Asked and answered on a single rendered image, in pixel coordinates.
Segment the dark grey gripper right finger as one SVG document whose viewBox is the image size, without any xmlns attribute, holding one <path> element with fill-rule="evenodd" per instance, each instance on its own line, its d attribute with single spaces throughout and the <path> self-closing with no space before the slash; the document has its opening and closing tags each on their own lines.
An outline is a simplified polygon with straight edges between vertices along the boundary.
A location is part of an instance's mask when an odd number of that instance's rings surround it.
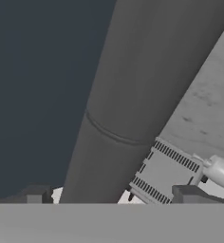
<svg viewBox="0 0 224 243">
<path fill-rule="evenodd" d="M 224 204 L 224 198 L 211 196 L 195 185 L 174 185 L 172 193 L 175 204 Z"/>
</svg>

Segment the dark grey cylindrical column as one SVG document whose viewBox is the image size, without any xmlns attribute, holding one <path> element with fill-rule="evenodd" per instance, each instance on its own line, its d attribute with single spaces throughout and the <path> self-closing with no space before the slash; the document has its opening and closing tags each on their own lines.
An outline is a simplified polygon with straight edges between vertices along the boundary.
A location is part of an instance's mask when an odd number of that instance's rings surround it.
<svg viewBox="0 0 224 243">
<path fill-rule="evenodd" d="M 117 0 L 61 195 L 116 203 L 224 31 L 224 0 Z"/>
</svg>

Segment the white rounded bottle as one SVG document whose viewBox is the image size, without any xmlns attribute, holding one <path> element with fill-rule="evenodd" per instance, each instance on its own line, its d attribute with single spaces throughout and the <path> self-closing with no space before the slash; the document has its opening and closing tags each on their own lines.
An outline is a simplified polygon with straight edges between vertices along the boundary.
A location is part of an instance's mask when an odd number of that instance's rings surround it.
<svg viewBox="0 0 224 243">
<path fill-rule="evenodd" d="M 213 155 L 208 159 L 203 159 L 197 154 L 193 154 L 193 157 L 202 162 L 203 175 L 213 183 L 224 188 L 224 158 Z"/>
</svg>

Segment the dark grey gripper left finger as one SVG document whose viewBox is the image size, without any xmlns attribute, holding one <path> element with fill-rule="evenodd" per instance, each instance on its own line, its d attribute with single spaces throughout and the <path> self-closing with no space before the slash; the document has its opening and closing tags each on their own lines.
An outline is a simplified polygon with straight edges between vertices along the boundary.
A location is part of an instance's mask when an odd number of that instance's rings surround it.
<svg viewBox="0 0 224 243">
<path fill-rule="evenodd" d="M 52 195 L 49 185 L 29 185 L 16 195 L 0 198 L 0 203 L 53 203 Z"/>
</svg>

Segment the grey box with black slots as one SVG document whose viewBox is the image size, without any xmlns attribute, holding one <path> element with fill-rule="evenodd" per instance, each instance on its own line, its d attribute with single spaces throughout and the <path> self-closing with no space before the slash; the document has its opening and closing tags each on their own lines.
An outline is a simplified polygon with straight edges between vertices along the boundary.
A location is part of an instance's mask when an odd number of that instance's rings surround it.
<svg viewBox="0 0 224 243">
<path fill-rule="evenodd" d="M 195 185 L 203 179 L 200 160 L 156 137 L 150 153 L 129 183 L 130 196 L 146 204 L 171 204 L 174 185 Z"/>
</svg>

